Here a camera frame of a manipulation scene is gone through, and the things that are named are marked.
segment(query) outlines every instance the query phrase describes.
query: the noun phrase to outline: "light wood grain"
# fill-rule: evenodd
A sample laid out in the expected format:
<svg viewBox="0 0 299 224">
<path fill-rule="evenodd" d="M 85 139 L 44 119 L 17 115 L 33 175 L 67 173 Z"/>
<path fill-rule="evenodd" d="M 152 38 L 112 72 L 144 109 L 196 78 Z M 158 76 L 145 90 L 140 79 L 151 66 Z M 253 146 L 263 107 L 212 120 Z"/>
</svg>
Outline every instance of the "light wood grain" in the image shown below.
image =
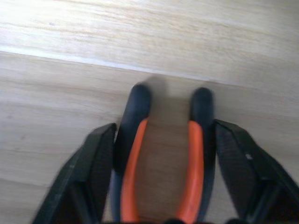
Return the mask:
<svg viewBox="0 0 299 224">
<path fill-rule="evenodd" d="M 143 220 L 177 207 L 199 86 L 214 91 L 216 118 L 299 181 L 298 11 L 296 0 L 2 0 L 0 223 L 30 222 L 59 167 L 92 129 L 120 121 L 141 81 L 155 95 L 136 181 Z M 233 216 L 217 167 L 207 220 Z"/>
<path fill-rule="evenodd" d="M 187 165 L 189 97 L 199 86 L 214 91 L 216 118 L 246 128 L 299 181 L 298 90 L 245 88 L 2 52 L 0 223 L 30 222 L 59 167 L 92 129 L 119 122 L 130 89 L 141 81 L 154 92 L 136 180 L 142 220 L 164 220 L 177 208 Z M 223 223 L 233 216 L 217 168 L 207 220 Z"/>
<path fill-rule="evenodd" d="M 298 94 L 296 0 L 2 0 L 0 50 Z"/>
</svg>

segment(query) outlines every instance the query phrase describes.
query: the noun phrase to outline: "plier handle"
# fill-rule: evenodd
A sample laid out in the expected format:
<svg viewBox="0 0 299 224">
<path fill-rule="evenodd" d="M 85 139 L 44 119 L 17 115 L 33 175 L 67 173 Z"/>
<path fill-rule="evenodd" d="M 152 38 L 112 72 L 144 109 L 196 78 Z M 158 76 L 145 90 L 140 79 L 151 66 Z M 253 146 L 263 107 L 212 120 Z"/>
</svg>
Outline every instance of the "plier handle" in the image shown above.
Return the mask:
<svg viewBox="0 0 299 224">
<path fill-rule="evenodd" d="M 133 87 L 128 98 L 114 147 L 111 204 L 114 220 L 138 222 L 135 173 L 142 139 L 149 119 L 152 96 L 144 84 Z M 183 198 L 176 218 L 202 221 L 214 182 L 214 105 L 211 91 L 197 89 L 189 113 L 189 163 Z"/>
</svg>

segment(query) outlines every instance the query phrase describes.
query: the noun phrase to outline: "wooden board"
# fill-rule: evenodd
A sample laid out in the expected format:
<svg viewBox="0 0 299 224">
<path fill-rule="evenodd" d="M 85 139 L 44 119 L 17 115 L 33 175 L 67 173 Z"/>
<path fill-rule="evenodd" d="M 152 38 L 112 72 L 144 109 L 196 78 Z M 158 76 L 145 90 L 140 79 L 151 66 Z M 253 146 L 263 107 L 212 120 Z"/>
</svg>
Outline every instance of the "wooden board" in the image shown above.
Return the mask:
<svg viewBox="0 0 299 224">
<path fill-rule="evenodd" d="M 2 0 L 0 51 L 288 91 L 298 11 L 296 0 Z"/>
<path fill-rule="evenodd" d="M 189 98 L 200 86 L 214 91 L 216 118 L 246 128 L 299 181 L 299 90 L 292 88 L 298 79 L 287 86 L 267 78 L 269 88 L 250 88 L 0 53 L 0 223 L 30 222 L 59 167 L 92 129 L 120 121 L 130 89 L 141 81 L 154 92 L 136 180 L 142 220 L 164 220 L 177 208 Z M 217 167 L 207 220 L 233 216 Z"/>
</svg>

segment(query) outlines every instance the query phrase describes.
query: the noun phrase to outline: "orange handle grip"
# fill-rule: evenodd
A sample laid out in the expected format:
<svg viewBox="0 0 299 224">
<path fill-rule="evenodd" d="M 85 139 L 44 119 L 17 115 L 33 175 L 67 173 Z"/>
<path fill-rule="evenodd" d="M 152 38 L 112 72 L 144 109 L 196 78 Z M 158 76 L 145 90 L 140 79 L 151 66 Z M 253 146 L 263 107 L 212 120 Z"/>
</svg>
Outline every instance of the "orange handle grip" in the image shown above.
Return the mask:
<svg viewBox="0 0 299 224">
<path fill-rule="evenodd" d="M 147 122 L 148 119 L 144 119 L 139 124 L 130 156 L 128 158 L 125 175 L 123 177 L 121 189 L 121 221 L 125 223 L 138 222 L 138 213 L 134 194 L 135 171 Z"/>
<path fill-rule="evenodd" d="M 187 224 L 194 223 L 200 208 L 204 181 L 203 131 L 195 121 L 189 121 L 189 165 L 183 199 L 176 217 Z"/>
</svg>

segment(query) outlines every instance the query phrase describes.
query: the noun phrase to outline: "black plastic jaw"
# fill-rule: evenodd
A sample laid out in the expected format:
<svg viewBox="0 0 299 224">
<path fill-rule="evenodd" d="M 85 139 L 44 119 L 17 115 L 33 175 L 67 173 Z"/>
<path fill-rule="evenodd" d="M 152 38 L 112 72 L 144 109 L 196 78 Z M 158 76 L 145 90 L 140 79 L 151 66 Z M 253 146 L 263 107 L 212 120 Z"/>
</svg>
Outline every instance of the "black plastic jaw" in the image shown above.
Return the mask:
<svg viewBox="0 0 299 224">
<path fill-rule="evenodd" d="M 246 130 L 216 121 L 217 155 L 240 218 L 249 223 L 299 223 L 299 188 Z"/>
<path fill-rule="evenodd" d="M 116 124 L 91 132 L 60 169 L 33 224 L 94 224 L 102 219 Z"/>
</svg>

